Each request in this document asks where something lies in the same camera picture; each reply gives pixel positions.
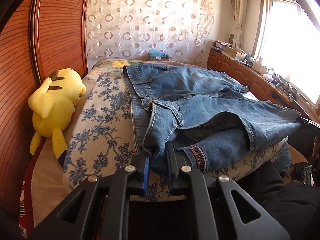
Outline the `wooden louvered wardrobe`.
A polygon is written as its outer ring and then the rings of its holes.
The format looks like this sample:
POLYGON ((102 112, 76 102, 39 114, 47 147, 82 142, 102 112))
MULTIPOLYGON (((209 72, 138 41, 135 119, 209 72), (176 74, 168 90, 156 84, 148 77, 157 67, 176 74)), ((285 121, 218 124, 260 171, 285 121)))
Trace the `wooden louvered wardrobe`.
POLYGON ((87 0, 1 0, 1 210, 16 219, 34 134, 28 98, 54 70, 87 74, 87 0))

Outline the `yellow Pikachu plush toy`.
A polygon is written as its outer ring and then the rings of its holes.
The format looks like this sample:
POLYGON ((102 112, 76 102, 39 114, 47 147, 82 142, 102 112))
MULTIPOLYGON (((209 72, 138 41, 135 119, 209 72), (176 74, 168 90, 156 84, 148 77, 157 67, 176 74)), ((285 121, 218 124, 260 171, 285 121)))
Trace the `yellow Pikachu plush toy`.
POLYGON ((66 68, 52 72, 28 99, 33 111, 32 122, 35 134, 30 143, 34 154, 41 139, 51 138, 55 157, 60 158, 67 150, 63 132, 70 124, 80 98, 86 93, 81 76, 66 68))

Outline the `cardboard box with teal cloth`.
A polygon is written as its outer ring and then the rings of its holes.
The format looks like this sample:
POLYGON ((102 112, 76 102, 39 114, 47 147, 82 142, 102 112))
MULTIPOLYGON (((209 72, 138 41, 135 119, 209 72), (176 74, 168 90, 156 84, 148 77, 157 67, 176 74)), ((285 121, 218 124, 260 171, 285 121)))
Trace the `cardboard box with teal cloth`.
POLYGON ((149 61, 169 61, 171 57, 164 52, 157 51, 157 50, 150 50, 149 53, 149 61))

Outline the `wooden side cabinet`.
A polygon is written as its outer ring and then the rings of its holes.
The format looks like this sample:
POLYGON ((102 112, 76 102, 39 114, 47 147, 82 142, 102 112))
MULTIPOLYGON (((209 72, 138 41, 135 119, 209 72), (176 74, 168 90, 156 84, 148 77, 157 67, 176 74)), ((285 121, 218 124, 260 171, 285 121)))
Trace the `wooden side cabinet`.
POLYGON ((285 93, 277 89, 272 83, 263 79, 256 71, 229 59, 213 49, 209 52, 207 68, 225 72, 242 85, 248 86, 249 91, 259 100, 269 100, 278 105, 291 107, 300 111, 302 117, 319 123, 319 116, 304 106, 302 102, 290 101, 285 93))

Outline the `cardboard box on cabinet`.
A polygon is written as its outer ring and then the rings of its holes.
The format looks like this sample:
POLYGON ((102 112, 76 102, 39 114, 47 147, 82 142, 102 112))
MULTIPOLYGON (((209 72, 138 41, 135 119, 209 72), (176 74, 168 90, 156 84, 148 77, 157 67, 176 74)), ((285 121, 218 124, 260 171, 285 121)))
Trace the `cardboard box on cabinet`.
POLYGON ((246 57, 246 53, 238 52, 231 47, 225 47, 223 52, 228 55, 231 59, 243 61, 246 57))

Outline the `colourful floral bed sheet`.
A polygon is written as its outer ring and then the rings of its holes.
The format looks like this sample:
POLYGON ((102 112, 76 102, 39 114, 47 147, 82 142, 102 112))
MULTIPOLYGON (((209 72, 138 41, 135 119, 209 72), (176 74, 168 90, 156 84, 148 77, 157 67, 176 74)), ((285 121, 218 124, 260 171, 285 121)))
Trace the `colourful floral bed sheet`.
POLYGON ((142 61, 142 60, 139 61, 139 60, 120 60, 120 59, 99 60, 93 65, 92 68, 108 68, 108 67, 122 68, 124 66, 133 66, 137 64, 165 64, 169 66, 201 68, 193 64, 186 64, 186 63, 181 63, 177 61, 142 61))

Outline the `blue denim jeans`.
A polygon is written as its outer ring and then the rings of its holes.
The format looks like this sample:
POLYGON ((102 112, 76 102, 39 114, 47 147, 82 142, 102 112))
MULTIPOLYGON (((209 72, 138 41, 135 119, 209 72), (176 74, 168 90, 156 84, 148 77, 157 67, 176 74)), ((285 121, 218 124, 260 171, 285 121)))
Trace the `blue denim jeans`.
POLYGON ((248 99, 249 88, 223 72, 166 64, 123 68, 138 152, 153 172, 166 169, 172 142, 203 173, 235 164, 299 129, 299 111, 248 99))

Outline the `circle patterned sheer curtain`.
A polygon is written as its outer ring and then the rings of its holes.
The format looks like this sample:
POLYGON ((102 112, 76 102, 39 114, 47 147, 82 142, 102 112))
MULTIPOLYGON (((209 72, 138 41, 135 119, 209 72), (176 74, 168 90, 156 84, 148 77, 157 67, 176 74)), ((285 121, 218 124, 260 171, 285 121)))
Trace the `circle patterned sheer curtain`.
POLYGON ((213 22, 212 0, 87 0, 87 57, 201 64, 213 22))

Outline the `blue floral white quilt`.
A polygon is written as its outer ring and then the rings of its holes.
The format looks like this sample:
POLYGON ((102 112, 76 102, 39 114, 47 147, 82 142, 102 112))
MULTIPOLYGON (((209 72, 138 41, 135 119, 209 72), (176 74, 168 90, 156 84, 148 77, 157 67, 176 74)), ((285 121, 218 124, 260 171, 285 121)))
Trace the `blue floral white quilt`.
MULTIPOLYGON (((63 164, 63 184, 71 193, 89 175, 106 177, 131 163, 136 154, 131 118, 131 100, 123 67, 93 68, 83 79, 87 88, 76 110, 68 150, 63 164)), ((286 177, 290 172, 292 157, 283 139, 266 150, 253 153, 243 161, 224 169, 208 173, 215 177, 227 174, 235 181, 255 171, 264 162, 271 160, 279 173, 286 177)), ((185 196, 172 196, 164 176, 150 173, 148 191, 131 200, 165 202, 182 200, 185 196)))

